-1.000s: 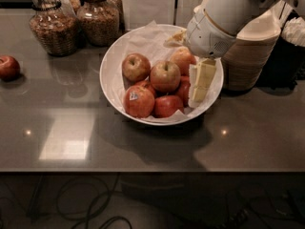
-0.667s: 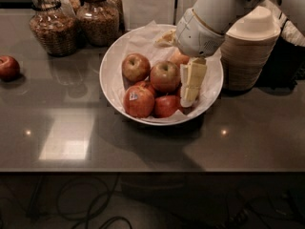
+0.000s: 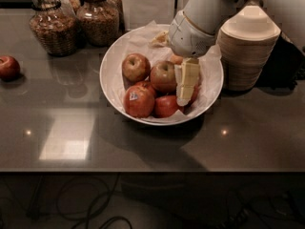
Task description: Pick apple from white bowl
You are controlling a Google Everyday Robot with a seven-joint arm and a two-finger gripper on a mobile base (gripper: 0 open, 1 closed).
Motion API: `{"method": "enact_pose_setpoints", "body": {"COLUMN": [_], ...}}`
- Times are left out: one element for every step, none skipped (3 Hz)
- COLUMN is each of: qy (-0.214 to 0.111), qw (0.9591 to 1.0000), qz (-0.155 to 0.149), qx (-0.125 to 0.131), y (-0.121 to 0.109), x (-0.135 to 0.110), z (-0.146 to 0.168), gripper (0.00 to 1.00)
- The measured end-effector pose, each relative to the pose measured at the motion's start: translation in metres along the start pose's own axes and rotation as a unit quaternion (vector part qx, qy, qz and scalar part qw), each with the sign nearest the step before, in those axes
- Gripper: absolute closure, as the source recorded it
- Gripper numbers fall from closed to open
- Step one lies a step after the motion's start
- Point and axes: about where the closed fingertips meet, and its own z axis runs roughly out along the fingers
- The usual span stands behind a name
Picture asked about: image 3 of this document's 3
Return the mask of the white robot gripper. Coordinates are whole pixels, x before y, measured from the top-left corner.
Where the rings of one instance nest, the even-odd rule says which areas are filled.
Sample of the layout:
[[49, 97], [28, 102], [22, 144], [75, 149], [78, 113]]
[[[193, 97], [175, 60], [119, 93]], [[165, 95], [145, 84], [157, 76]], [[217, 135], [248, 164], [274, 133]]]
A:
[[[215, 36], [198, 30], [180, 10], [169, 26], [169, 31], [161, 31], [150, 42], [151, 47], [170, 47], [183, 57], [205, 55], [215, 44]], [[179, 106], [186, 106], [198, 82], [200, 65], [197, 58], [185, 58], [180, 65], [174, 65], [176, 97]]]

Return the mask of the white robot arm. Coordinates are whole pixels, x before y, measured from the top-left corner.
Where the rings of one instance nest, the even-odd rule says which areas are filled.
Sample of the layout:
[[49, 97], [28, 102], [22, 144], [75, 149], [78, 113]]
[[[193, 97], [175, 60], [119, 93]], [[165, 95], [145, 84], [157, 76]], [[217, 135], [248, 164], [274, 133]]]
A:
[[279, 40], [258, 77], [260, 87], [295, 87], [304, 66], [305, 0], [189, 0], [161, 41], [182, 56], [203, 56], [215, 44], [223, 25], [231, 25], [244, 8], [257, 6], [289, 40]]

